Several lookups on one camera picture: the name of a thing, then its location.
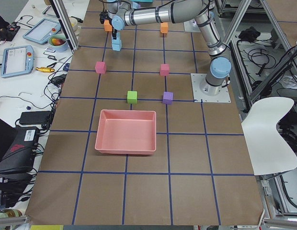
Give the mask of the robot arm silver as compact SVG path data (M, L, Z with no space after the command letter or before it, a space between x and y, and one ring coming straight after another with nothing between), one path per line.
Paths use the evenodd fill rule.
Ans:
M227 46L214 24L208 0L171 0L156 7L135 9L130 0L103 0L106 13L115 32L127 26L154 23L184 23L194 20L208 48L211 58L209 72L199 84L200 90L209 96L220 93L222 84L231 71L226 56Z

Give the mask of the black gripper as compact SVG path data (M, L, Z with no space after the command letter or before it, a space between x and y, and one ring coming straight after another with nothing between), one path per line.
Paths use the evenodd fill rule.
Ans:
M108 11L100 12L99 17L100 17L100 23L104 24L105 20L109 20ZM113 40L117 39L117 30L116 29L112 29L112 39Z

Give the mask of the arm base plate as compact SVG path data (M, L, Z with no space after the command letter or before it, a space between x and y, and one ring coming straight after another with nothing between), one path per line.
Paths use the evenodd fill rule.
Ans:
M220 86L211 86L206 82L206 74L191 73L191 83L194 102L231 103L225 80Z

